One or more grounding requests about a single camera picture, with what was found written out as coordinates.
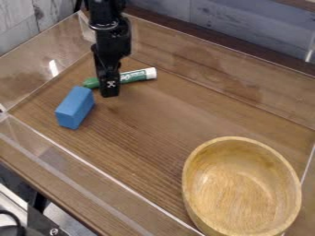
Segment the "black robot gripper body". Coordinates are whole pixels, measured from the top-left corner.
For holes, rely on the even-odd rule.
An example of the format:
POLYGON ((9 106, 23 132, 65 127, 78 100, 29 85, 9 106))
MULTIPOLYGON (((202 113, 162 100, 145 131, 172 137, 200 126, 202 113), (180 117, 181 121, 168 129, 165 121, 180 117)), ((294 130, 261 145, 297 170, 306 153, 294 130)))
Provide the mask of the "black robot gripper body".
POLYGON ((122 16, 125 0, 86 0, 88 27, 94 32, 94 43, 90 47, 94 65, 98 70, 116 71, 120 60, 130 54, 132 27, 122 16))

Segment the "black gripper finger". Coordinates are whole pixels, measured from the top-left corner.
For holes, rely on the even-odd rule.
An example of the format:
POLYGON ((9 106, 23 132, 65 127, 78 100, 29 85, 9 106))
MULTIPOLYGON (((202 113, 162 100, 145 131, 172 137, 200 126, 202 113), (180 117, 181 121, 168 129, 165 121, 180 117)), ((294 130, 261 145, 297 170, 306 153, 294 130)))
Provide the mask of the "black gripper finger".
POLYGON ((96 72, 100 83, 100 93, 104 98, 116 97, 120 88, 120 64, 102 65, 97 64, 96 72))

